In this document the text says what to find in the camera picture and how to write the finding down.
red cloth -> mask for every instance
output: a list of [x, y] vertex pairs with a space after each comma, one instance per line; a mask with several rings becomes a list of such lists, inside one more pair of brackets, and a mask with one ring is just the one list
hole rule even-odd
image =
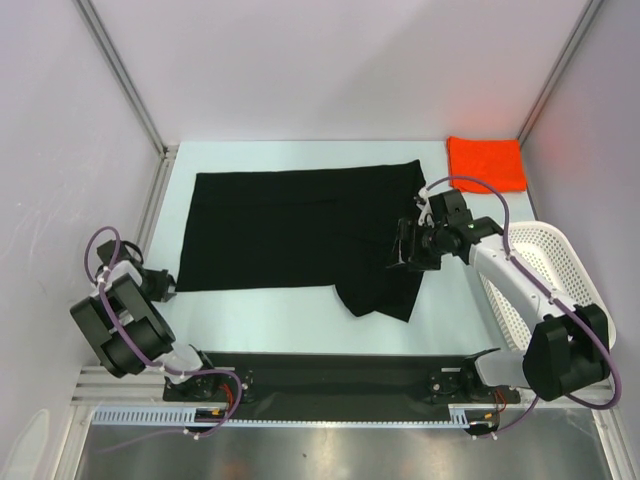
[[[500, 192], [522, 192], [527, 188], [517, 140], [465, 140], [449, 137], [447, 150], [450, 175], [476, 177]], [[468, 180], [452, 180], [451, 186], [463, 192], [491, 193]]]

light blue table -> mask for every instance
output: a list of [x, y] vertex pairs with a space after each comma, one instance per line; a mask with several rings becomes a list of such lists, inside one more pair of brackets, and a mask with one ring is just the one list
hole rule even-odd
[[[427, 182], [447, 175], [444, 142], [182, 143], [147, 265], [177, 277], [199, 172], [348, 168], [416, 158]], [[465, 197], [475, 216], [503, 221], [494, 196]], [[506, 197], [513, 221], [533, 220], [526, 193]], [[207, 351], [441, 355], [506, 348], [478, 275], [451, 257], [443, 259], [442, 270], [424, 274], [408, 324], [379, 313], [355, 318], [333, 287], [180, 293], [159, 310], [178, 340]]]

gray wall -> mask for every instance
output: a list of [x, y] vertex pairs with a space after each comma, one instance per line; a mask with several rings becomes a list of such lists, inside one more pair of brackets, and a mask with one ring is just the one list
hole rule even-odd
[[85, 242], [103, 224], [136, 231], [158, 159], [73, 2], [2, 6], [0, 471], [44, 408], [44, 478], [79, 368], [94, 358], [68, 313], [89, 291]]
[[515, 136], [587, 1], [149, 3], [95, 0], [177, 143]]
[[610, 1], [525, 143], [542, 220], [569, 237], [616, 324], [622, 410], [640, 445], [640, 2]]

plastic basket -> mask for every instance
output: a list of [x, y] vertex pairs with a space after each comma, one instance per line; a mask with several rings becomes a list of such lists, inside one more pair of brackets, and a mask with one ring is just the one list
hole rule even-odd
[[[567, 237], [548, 223], [517, 222], [509, 225], [509, 242], [554, 287], [580, 305], [595, 303], [604, 310], [609, 321], [609, 348], [613, 347], [616, 329], [611, 315]], [[522, 317], [489, 280], [480, 278], [509, 348], [526, 350], [531, 332]]]

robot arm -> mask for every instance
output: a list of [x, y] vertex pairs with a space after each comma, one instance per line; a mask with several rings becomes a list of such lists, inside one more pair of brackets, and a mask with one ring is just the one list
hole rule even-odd
[[[138, 252], [138, 258], [130, 254], [127, 248], [130, 245]], [[98, 279], [103, 278], [103, 270], [110, 263], [114, 250], [113, 240], [98, 247], [98, 256], [104, 264], [98, 272]], [[130, 242], [122, 242], [115, 266], [104, 281], [111, 309], [126, 334], [147, 358], [164, 365], [167, 371], [200, 370], [203, 362], [199, 353], [175, 341], [171, 327], [152, 303], [166, 302], [174, 297], [175, 280], [167, 270], [149, 270], [142, 263], [138, 247]], [[122, 335], [114, 329], [100, 299], [98, 283], [87, 298], [71, 308], [70, 313], [109, 373], [121, 378], [126, 374], [136, 375], [146, 368]], [[165, 376], [174, 385], [191, 378], [190, 375], [171, 375], [167, 372]]]
[[[550, 401], [607, 378], [609, 367], [594, 343], [540, 287], [572, 306], [608, 348], [602, 309], [577, 305], [505, 246], [502, 228], [488, 217], [473, 219], [460, 191], [450, 190], [428, 197], [418, 219], [400, 221], [395, 252], [398, 264], [414, 270], [439, 270], [443, 255], [459, 257], [502, 292], [532, 331], [526, 352], [494, 350], [474, 356], [479, 384], [531, 388]], [[528, 274], [517, 264], [528, 267]]]

